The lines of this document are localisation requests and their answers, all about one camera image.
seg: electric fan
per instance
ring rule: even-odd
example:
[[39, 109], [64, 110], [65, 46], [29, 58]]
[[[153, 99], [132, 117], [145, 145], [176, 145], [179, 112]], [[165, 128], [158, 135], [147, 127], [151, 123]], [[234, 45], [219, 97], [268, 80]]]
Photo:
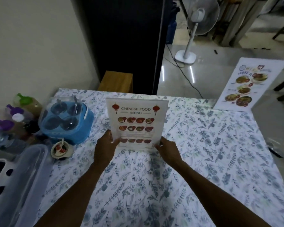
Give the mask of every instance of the electric fan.
[[219, 17], [219, 4], [217, 0], [192, 0], [190, 3], [187, 25], [191, 30], [186, 50], [180, 50], [176, 53], [175, 59], [193, 64], [196, 60], [196, 54], [189, 51], [195, 35], [207, 33], [215, 25]]

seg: black refrigerator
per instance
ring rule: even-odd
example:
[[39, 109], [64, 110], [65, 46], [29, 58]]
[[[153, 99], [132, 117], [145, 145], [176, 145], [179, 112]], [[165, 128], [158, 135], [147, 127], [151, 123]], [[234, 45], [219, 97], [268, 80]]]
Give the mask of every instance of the black refrigerator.
[[172, 0], [74, 0], [101, 80], [133, 73], [133, 92], [156, 95]]

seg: person's right arm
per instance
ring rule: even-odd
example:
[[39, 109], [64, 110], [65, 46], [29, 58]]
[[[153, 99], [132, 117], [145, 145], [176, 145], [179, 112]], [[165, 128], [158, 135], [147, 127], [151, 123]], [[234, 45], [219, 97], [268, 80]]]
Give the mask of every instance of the person's right arm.
[[163, 160], [189, 184], [217, 227], [270, 226], [230, 194], [190, 168], [182, 160], [175, 142], [164, 137], [161, 138], [161, 142], [163, 145], [156, 145], [156, 149]]

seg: white menu board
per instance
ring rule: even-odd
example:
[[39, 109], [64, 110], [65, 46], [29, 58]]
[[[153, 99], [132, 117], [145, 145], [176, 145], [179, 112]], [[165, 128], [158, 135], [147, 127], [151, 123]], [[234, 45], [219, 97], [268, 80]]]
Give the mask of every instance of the white menu board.
[[159, 144], [168, 100], [106, 98], [113, 139], [120, 146], [153, 148]]
[[241, 57], [213, 109], [249, 111], [284, 68], [284, 61]]

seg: hand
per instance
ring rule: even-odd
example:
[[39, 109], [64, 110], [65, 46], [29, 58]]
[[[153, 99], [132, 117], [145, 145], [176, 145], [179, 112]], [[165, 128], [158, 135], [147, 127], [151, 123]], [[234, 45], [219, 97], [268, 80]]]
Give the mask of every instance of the hand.
[[182, 162], [180, 152], [175, 142], [169, 141], [164, 137], [161, 137], [161, 143], [163, 146], [155, 145], [155, 148], [159, 151], [163, 160], [174, 168], [176, 163]]
[[111, 143], [112, 141], [111, 130], [107, 130], [105, 134], [98, 139], [94, 154], [95, 164], [100, 164], [104, 167], [107, 167], [107, 165], [113, 159], [115, 149], [120, 142], [120, 138]]

